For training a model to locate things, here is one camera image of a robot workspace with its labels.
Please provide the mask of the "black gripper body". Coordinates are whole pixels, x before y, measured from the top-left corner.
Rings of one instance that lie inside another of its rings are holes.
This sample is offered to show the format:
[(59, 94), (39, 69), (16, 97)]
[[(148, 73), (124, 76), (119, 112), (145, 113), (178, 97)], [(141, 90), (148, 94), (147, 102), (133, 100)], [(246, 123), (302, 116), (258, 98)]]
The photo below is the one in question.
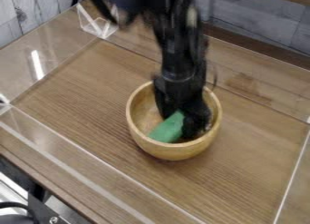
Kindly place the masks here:
[(172, 97), (176, 111), (200, 111), (208, 109), (203, 101), (203, 86), (206, 72), (194, 73), (187, 79), (176, 80), (167, 78), (163, 74), (152, 78), (153, 92), (164, 93)]

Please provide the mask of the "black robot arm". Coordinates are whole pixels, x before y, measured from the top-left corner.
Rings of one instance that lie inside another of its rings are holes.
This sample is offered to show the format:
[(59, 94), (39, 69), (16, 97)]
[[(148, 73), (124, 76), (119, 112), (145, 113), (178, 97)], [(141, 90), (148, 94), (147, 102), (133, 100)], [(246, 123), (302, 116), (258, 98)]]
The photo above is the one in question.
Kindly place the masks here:
[(180, 127), (152, 131), (157, 141), (194, 139), (211, 122), (203, 100), (207, 79), (207, 41), (195, 0), (91, 0), (97, 11), (121, 28), (141, 18), (161, 51), (161, 73), (152, 77), (155, 103), (164, 120), (178, 116)]

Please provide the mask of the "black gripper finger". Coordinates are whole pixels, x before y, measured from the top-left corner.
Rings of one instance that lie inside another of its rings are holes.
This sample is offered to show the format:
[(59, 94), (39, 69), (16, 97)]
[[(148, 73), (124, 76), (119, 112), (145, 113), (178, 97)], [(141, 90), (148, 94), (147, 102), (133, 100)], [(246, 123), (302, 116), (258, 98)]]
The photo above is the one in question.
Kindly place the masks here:
[(155, 102), (163, 119), (167, 119), (175, 113), (175, 101), (164, 93), (155, 93)]
[(183, 111), (183, 114), (182, 137), (184, 139), (194, 139), (200, 132), (206, 131), (210, 124), (211, 111), (208, 109)]

